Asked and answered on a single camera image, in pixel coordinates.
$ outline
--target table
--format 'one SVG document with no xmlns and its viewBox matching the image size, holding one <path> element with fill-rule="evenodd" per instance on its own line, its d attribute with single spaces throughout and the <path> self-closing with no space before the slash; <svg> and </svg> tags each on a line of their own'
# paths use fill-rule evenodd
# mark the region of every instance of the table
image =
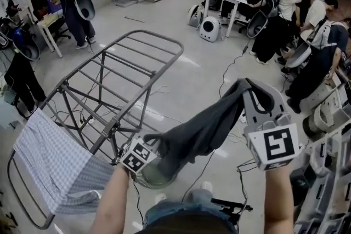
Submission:
<svg viewBox="0 0 351 234">
<path fill-rule="evenodd" d="M 50 51 L 53 52 L 56 50 L 60 58 L 62 58 L 63 56 L 53 36 L 51 35 L 51 32 L 49 31 L 49 26 L 52 25 L 54 22 L 56 22 L 58 19 L 60 19 L 61 16 L 62 16 L 62 10 L 59 10 L 54 14 L 48 14 L 44 16 L 44 19 L 38 22 L 38 27 L 40 29 L 40 32 L 44 37 L 45 42 L 48 44 Z"/>
<path fill-rule="evenodd" d="M 234 9 L 231 12 L 231 18 L 230 18 L 230 23 L 229 23 L 229 26 L 228 26 L 227 34 L 225 35 L 226 37 L 229 37 L 230 36 L 230 32 L 231 32 L 231 28 L 233 27 L 233 23 L 234 23 L 234 20 L 235 20 L 235 14 L 236 14 L 236 11 L 237 11 L 237 7 L 239 6 L 239 3 L 247 4 L 247 1 L 246 0 L 224 0 L 224 1 L 229 1 L 229 2 L 234 4 Z M 206 0 L 205 11 L 204 11 L 204 14 L 203 14 L 204 18 L 207 17 L 208 7 L 209 6 L 210 6 L 210 0 Z"/>
</svg>

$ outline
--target black pants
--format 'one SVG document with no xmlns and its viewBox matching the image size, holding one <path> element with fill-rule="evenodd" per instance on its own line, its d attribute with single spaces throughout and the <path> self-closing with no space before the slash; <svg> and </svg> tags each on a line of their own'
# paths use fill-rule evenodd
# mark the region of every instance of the black pants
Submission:
<svg viewBox="0 0 351 234">
<path fill-rule="evenodd" d="M 309 60 L 306 67 L 295 78 L 289 88 L 289 96 L 294 102 L 300 102 L 312 94 L 328 74 L 331 65 L 321 59 L 317 51 Z"/>
<path fill-rule="evenodd" d="M 95 36 L 95 30 L 90 21 L 85 21 L 75 7 L 74 4 L 69 3 L 66 6 L 65 21 L 68 29 L 77 41 L 78 46 L 84 45 L 86 36 L 92 38 Z"/>
<path fill-rule="evenodd" d="M 17 93 L 28 111 L 32 111 L 34 108 L 33 97 L 37 101 L 44 101 L 46 98 L 31 64 L 20 54 L 15 54 L 10 68 L 5 74 L 5 81 Z"/>
<path fill-rule="evenodd" d="M 287 42 L 289 23 L 280 16 L 268 19 L 267 28 L 259 33 L 252 47 L 260 61 L 269 61 L 274 53 L 281 55 L 280 48 Z"/>
<path fill-rule="evenodd" d="M 228 15 L 230 11 L 234 8 L 234 4 L 228 1 L 224 1 L 222 5 L 222 12 L 220 13 L 221 17 L 228 18 Z M 237 11 L 247 17 L 248 19 L 251 19 L 255 13 L 258 11 L 257 8 L 252 8 L 246 4 L 239 3 L 239 6 L 237 7 Z"/>
</svg>

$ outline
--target white backpack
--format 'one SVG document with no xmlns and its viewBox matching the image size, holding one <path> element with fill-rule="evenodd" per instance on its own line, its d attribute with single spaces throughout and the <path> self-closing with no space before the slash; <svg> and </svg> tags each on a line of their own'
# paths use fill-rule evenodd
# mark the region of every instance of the white backpack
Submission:
<svg viewBox="0 0 351 234">
<path fill-rule="evenodd" d="M 336 46 L 337 43 L 328 43 L 330 29 L 333 25 L 344 26 L 341 22 L 337 22 L 337 21 L 333 22 L 333 21 L 328 21 L 326 19 L 323 19 L 318 23 L 318 25 L 311 33 L 309 38 L 307 38 L 307 40 L 314 48 L 318 50 L 322 50 L 325 47 Z"/>
</svg>

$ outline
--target metal frame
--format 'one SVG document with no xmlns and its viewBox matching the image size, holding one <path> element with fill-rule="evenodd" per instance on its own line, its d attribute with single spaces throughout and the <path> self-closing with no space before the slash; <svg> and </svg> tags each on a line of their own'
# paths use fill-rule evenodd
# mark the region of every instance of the metal frame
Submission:
<svg viewBox="0 0 351 234">
<path fill-rule="evenodd" d="M 153 45 L 149 42 L 144 42 L 140 39 L 137 39 L 135 37 L 132 37 L 132 35 L 137 34 L 137 33 L 144 33 L 147 34 L 149 36 L 152 37 L 156 37 L 159 39 L 164 40 L 165 42 L 171 42 L 174 43 L 174 45 L 177 48 L 176 52 L 170 51 L 168 49 L 165 48 L 161 48 L 158 47 L 156 45 Z M 142 52 L 140 50 L 134 49 L 132 47 L 129 47 L 128 45 L 126 45 L 126 43 L 121 43 L 124 39 L 128 39 L 128 40 L 132 40 L 134 43 L 137 42 L 137 44 L 142 44 L 143 46 L 146 46 L 148 48 L 152 48 L 152 49 L 157 49 L 159 51 L 162 51 L 162 54 L 168 54 L 171 55 L 172 57 L 168 60 L 165 61 L 164 59 L 160 59 L 157 58 L 155 56 L 152 56 L 148 53 Z M 135 62 L 132 62 L 126 58 L 123 58 L 123 56 L 121 56 L 120 54 L 116 55 L 112 52 L 109 51 L 109 49 L 111 47 L 121 47 L 124 49 L 128 49 L 132 52 L 137 53 L 138 55 L 141 56 L 145 56 L 149 59 L 153 59 L 159 63 L 162 63 L 163 66 L 155 71 L 155 70 L 149 70 L 148 68 L 146 68 L 145 66 L 142 66 L 140 64 L 137 64 Z M 41 109 L 44 109 L 46 106 L 52 111 L 54 117 L 56 117 L 56 119 L 58 120 L 55 121 L 57 125 L 63 127 L 66 129 L 67 133 L 74 139 L 76 140 L 81 146 L 83 146 L 84 148 L 88 149 L 88 145 L 87 145 L 87 141 L 89 141 L 91 144 L 93 144 L 93 146 L 88 149 L 92 154 L 96 154 L 98 151 L 102 152 L 107 158 L 109 158 L 111 160 L 111 164 L 115 164 L 115 160 L 117 158 L 118 155 L 118 151 L 119 151 L 119 147 L 117 146 L 116 143 L 116 137 L 115 134 L 119 133 L 121 135 L 123 135 L 128 141 L 131 141 L 131 139 L 135 136 L 135 134 L 139 133 L 142 128 L 143 125 L 145 127 L 148 128 L 148 130 L 151 130 L 151 132 L 157 132 L 157 130 L 155 128 L 153 128 L 150 125 L 147 125 L 144 122 L 144 118 L 145 118 L 145 111 L 146 111 L 146 106 L 151 94 L 151 87 L 152 85 L 161 77 L 161 75 L 164 74 L 164 72 L 181 56 L 181 54 L 184 51 L 184 46 L 171 38 L 168 38 L 166 36 L 163 35 L 159 35 L 150 31 L 146 31 L 146 30 L 136 30 L 136 31 L 131 31 L 123 36 L 121 36 L 119 39 L 113 41 L 112 43 L 110 43 L 108 46 L 106 46 L 103 50 L 99 51 L 98 53 L 94 54 L 90 59 L 86 60 L 84 63 L 82 63 L 80 66 L 78 66 L 76 69 L 74 69 L 70 74 L 68 74 L 66 77 L 64 77 L 60 83 L 55 87 L 55 89 L 48 95 L 48 97 L 46 98 L 46 100 L 44 101 L 44 103 L 41 105 Z M 109 58 L 112 59 L 113 61 L 122 64 L 124 66 L 129 67 L 129 69 L 133 70 L 133 71 L 137 71 L 139 73 L 141 73 L 142 75 L 145 75 L 147 77 L 149 77 L 150 79 L 144 84 L 140 84 L 139 82 L 127 77 L 126 75 L 108 67 L 105 65 L 105 59 Z M 100 73 L 98 73 L 97 77 L 99 77 L 99 80 L 97 81 L 96 79 L 94 79 L 93 77 L 91 77 L 90 75 L 88 75 L 85 71 L 83 71 L 82 69 L 87 66 L 88 64 L 97 64 L 100 66 Z M 126 81 L 138 86 L 140 89 L 137 91 L 137 93 L 131 98 L 131 99 L 127 99 L 123 96 L 121 96 L 118 93 L 115 93 L 113 90 L 111 90 L 110 88 L 108 88 L 106 85 L 104 85 L 104 70 L 108 70 L 110 73 L 113 73 L 119 77 L 122 77 L 123 79 L 125 79 Z M 89 91 L 88 93 L 83 93 L 82 91 L 76 89 L 75 87 L 70 85 L 70 79 L 76 75 L 76 74 L 80 74 L 83 75 L 85 77 L 87 77 L 88 79 L 90 79 L 91 81 L 94 82 L 93 85 L 97 85 L 99 87 L 99 92 L 98 92 L 98 98 L 93 97 L 92 95 L 90 95 Z M 112 94 L 113 96 L 115 96 L 117 99 L 123 101 L 125 103 L 123 108 L 120 108 L 116 105 L 112 105 L 108 102 L 105 102 L 103 100 L 102 97 L 102 89 L 106 90 L 107 92 L 109 92 L 110 94 Z M 62 120 L 58 113 L 52 108 L 52 106 L 49 104 L 49 102 L 53 99 L 53 97 L 55 97 L 56 95 L 61 94 L 63 96 L 65 105 L 67 107 L 67 110 L 69 112 L 69 116 L 73 122 L 73 125 L 69 125 L 66 124 L 65 121 L 68 119 L 68 116 L 66 117 L 65 120 Z M 98 103 L 98 106 L 94 109 L 91 109 L 88 105 L 85 104 L 85 102 L 83 102 L 80 97 L 78 97 L 77 95 L 79 95 L 80 97 L 95 101 Z M 136 102 L 143 96 L 145 95 L 145 100 L 144 100 L 144 106 L 142 108 L 141 111 L 141 117 L 137 118 L 136 116 L 132 115 L 130 113 L 130 110 L 132 109 L 133 106 L 135 106 Z M 89 113 L 89 117 L 86 118 L 86 120 L 84 121 L 84 123 L 82 124 L 82 126 L 78 126 L 77 121 L 75 120 L 75 117 L 73 115 L 73 110 L 72 107 L 70 105 L 70 102 L 68 100 L 68 96 L 74 101 L 76 102 L 76 106 L 79 106 L 80 108 L 84 109 L 85 111 L 87 111 Z M 97 112 L 101 107 L 106 107 L 108 110 L 111 110 L 111 112 L 113 112 L 115 114 L 115 116 L 109 120 L 106 121 L 103 116 L 100 116 Z M 125 117 L 130 117 L 135 121 L 131 121 Z M 90 126 L 98 132 L 99 137 L 96 141 L 91 140 L 88 136 L 85 135 L 85 133 L 83 132 L 83 129 L 86 127 L 86 125 L 88 124 L 89 120 L 91 118 L 95 118 L 95 120 L 97 120 L 97 122 L 101 123 L 104 126 L 104 129 L 102 132 L 100 132 L 99 130 L 97 130 L 97 128 L 95 128 L 94 126 L 92 126 L 90 124 Z M 131 127 L 123 127 L 121 126 L 121 121 L 125 121 L 127 122 L 129 125 L 131 125 Z M 74 135 L 74 133 L 72 132 L 72 130 L 75 130 L 78 133 L 78 137 Z M 109 141 L 111 143 L 112 146 L 112 150 L 114 152 L 114 156 L 115 158 L 112 159 L 110 156 L 108 156 L 102 149 L 101 146 L 105 141 Z M 8 161 L 8 165 L 7 165 L 7 175 L 8 175 L 8 179 L 10 182 L 10 186 L 15 194 L 15 197 L 17 199 L 17 201 L 20 204 L 20 207 L 22 208 L 22 210 L 24 211 L 25 215 L 27 216 L 27 218 L 30 220 L 30 222 L 37 227 L 38 229 L 41 230 L 45 230 L 47 229 L 55 215 L 52 213 L 49 213 L 47 216 L 45 215 L 45 213 L 41 210 L 41 208 L 39 207 L 38 203 L 35 201 L 33 195 L 31 194 L 30 190 L 28 189 L 26 183 L 24 182 L 18 167 L 16 165 L 14 156 L 15 156 L 15 150 L 13 150 L 11 152 L 10 155 L 10 159 Z M 34 220 L 31 218 L 29 212 L 27 211 L 27 209 L 24 207 L 18 193 L 15 190 L 15 187 L 12 183 L 11 180 L 11 176 L 10 176 L 10 166 L 11 163 L 14 163 L 14 166 L 20 176 L 20 179 L 22 181 L 22 183 L 24 184 L 25 188 L 27 189 L 27 192 L 29 193 L 31 199 L 34 201 L 35 205 L 37 206 L 37 208 L 39 209 L 39 211 L 42 213 L 42 215 L 45 217 L 46 221 L 44 223 L 43 226 L 39 226 L 37 225 Z"/>
</svg>

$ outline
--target white shirt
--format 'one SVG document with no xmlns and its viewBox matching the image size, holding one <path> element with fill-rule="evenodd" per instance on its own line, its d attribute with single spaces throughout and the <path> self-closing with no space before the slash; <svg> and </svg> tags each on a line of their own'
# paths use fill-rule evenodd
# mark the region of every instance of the white shirt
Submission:
<svg viewBox="0 0 351 234">
<path fill-rule="evenodd" d="M 326 16 L 325 4 L 321 0 L 315 0 L 308 10 L 304 26 L 311 24 L 314 27 Z M 301 38 L 307 40 L 310 34 L 313 32 L 313 28 L 301 32 Z"/>
<path fill-rule="evenodd" d="M 287 20 L 291 21 L 291 16 L 295 12 L 296 3 L 300 3 L 302 0 L 280 0 L 279 1 L 279 10 L 280 16 Z"/>
</svg>

